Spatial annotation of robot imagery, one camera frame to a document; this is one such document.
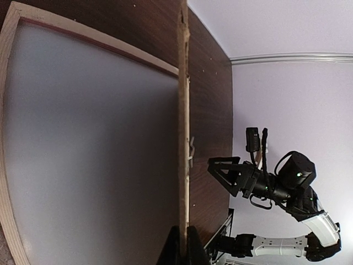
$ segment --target wooden frame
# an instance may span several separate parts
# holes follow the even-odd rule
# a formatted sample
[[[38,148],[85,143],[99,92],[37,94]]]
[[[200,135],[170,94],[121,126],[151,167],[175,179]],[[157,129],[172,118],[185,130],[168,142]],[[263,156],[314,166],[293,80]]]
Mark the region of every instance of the wooden frame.
[[[4,122],[4,92],[6,85],[6,76],[8,61],[11,54],[11,49],[13,46],[13,41],[16,33],[16,29],[19,21],[26,21],[32,24],[37,24],[44,26],[46,28],[53,29],[55,31],[60,31],[75,38],[79,38],[86,42],[95,44],[97,46],[103,47],[107,50],[115,52],[120,55],[124,55],[130,59],[141,62],[144,65],[153,67],[159,71],[167,73],[172,76],[178,76],[179,70],[136,48],[127,44],[121,40],[115,39],[107,34],[99,32],[83,24],[77,23],[70,19],[64,18],[62,16],[44,11],[39,8],[31,7],[26,4],[12,2],[8,9],[3,27],[0,33],[0,222],[3,227],[3,231],[8,242],[9,248],[13,255],[16,265],[29,265],[28,258],[25,253],[24,246],[21,242],[17,225],[13,215],[13,209],[11,205],[11,200],[9,196],[6,167],[4,160],[4,133],[3,133],[3,122]],[[185,145],[185,142],[189,141],[189,87],[183,85],[183,92],[179,92],[179,101],[182,100],[182,109],[179,105],[179,134],[182,134],[180,139],[184,139],[183,143],[179,143],[179,171],[180,165],[183,166],[182,172],[187,173],[187,176],[179,173],[179,179],[185,181],[189,179],[189,166],[185,163],[189,157],[189,146]]]

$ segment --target whiteboard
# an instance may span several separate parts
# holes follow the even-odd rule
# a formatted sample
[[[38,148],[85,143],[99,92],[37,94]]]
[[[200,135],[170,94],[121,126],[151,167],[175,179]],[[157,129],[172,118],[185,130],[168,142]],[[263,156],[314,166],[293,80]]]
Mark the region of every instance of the whiteboard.
[[[178,81],[18,27],[4,149],[31,265],[155,264],[178,224]]]

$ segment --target floor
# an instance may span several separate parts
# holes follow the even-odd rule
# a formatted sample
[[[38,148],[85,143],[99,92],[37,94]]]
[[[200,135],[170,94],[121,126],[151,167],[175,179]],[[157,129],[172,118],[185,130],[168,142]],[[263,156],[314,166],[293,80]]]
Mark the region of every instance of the floor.
[[[177,65],[176,20],[179,1],[19,2],[74,19]],[[9,4],[10,0],[0,1],[0,25]],[[196,226],[201,240],[206,243],[228,214],[229,194],[207,173],[207,160],[232,154],[232,68],[229,58],[197,16],[193,12],[189,16],[191,136],[195,137],[196,147],[194,167],[190,174],[190,225]]]

